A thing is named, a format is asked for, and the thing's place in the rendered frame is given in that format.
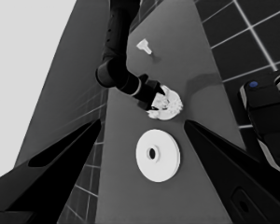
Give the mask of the dark robot body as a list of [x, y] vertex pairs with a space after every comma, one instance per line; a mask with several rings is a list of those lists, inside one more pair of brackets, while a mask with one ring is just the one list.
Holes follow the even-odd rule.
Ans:
[[280, 172], [280, 69], [247, 81], [238, 95], [265, 159]]

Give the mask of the small white T-shaped piece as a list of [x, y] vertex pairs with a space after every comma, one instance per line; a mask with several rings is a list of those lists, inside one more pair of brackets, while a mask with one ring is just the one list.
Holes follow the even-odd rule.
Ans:
[[152, 50], [148, 46], [148, 41], [145, 38], [141, 40], [136, 46], [138, 49], [143, 50], [148, 55], [152, 54]]

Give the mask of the large thick white disc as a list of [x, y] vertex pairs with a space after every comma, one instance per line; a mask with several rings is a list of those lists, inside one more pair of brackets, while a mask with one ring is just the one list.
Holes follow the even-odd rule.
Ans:
[[142, 175], [156, 183], [172, 178], [180, 165], [180, 151], [167, 132], [152, 129], [139, 138], [135, 158]]

